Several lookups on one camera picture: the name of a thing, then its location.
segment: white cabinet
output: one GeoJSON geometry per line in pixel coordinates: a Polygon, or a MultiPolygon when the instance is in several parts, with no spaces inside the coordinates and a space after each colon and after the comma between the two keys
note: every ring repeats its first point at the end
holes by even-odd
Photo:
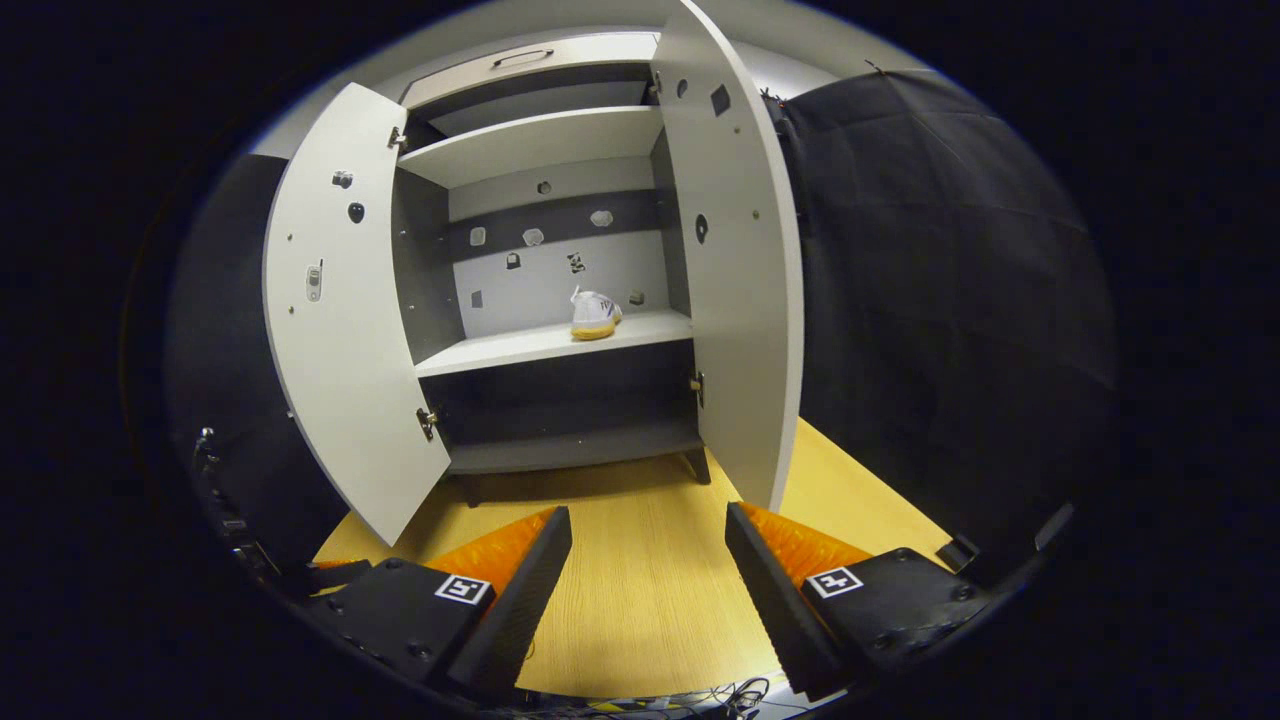
{"type": "Polygon", "coordinates": [[[412,110],[454,94],[497,81],[571,68],[607,69],[609,65],[648,63],[657,49],[653,33],[611,32],[566,37],[541,45],[513,47],[468,60],[410,83],[401,99],[412,110]]]}
{"type": "Polygon", "coordinates": [[[781,149],[691,3],[655,46],[625,35],[481,58],[401,105],[349,86],[285,173],[264,269],[276,366],[321,466],[388,543],[445,473],[667,452],[696,469],[703,445],[744,500],[781,503],[804,332],[781,149]],[[630,105],[393,142],[412,111],[466,111],[503,78],[554,90],[636,63],[654,92],[630,105]],[[571,338],[575,284],[623,307],[613,337],[571,338]]]}
{"type": "Polygon", "coordinates": [[[262,261],[268,334],[293,416],[334,488],[387,543],[449,465],[419,423],[430,407],[392,282],[388,138],[404,115],[357,85],[333,99],[280,181],[262,261]],[[334,184],[338,172],[349,187],[334,184]]]}

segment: sneaker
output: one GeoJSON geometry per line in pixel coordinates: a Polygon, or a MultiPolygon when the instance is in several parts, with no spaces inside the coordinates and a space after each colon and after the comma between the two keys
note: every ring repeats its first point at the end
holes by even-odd
{"type": "Polygon", "coordinates": [[[573,304],[573,324],[570,333],[577,340],[600,340],[613,334],[613,327],[622,322],[622,310],[599,292],[573,288],[568,299],[573,304]]]}

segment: cabinet shelf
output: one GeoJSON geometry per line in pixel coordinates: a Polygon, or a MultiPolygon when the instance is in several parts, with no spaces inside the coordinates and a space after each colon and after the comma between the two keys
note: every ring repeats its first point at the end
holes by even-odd
{"type": "Polygon", "coordinates": [[[648,156],[659,132],[657,106],[568,110],[442,140],[404,155],[399,167],[452,190],[548,165],[648,156]]]}
{"type": "Polygon", "coordinates": [[[570,324],[557,323],[465,340],[419,363],[417,377],[430,378],[480,368],[694,337],[692,320],[675,310],[625,314],[613,334],[603,340],[577,340],[570,334],[570,324]]]}

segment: open cabinet door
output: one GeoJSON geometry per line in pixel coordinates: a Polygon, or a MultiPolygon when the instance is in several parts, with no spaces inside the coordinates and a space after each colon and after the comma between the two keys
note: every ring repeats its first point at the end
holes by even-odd
{"type": "Polygon", "coordinates": [[[262,261],[268,334],[293,416],[329,482],[387,544],[449,465],[444,442],[419,421],[430,409],[392,268],[389,141],[406,114],[358,85],[333,99],[280,181],[262,261]]]}
{"type": "Polygon", "coordinates": [[[800,411],[804,295],[795,202],[746,65],[680,0],[653,58],[703,374],[698,429],[744,500],[777,511],[800,411]]]}

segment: shoe sole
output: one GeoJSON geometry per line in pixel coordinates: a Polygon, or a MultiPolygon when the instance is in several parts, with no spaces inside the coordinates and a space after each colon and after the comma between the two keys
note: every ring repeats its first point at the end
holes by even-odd
{"type": "Polygon", "coordinates": [[[613,318],[613,322],[607,325],[599,328],[572,328],[568,332],[577,340],[600,340],[603,337],[609,337],[611,334],[613,334],[613,328],[616,328],[617,324],[621,322],[622,316],[618,315],[617,318],[613,318]]]}

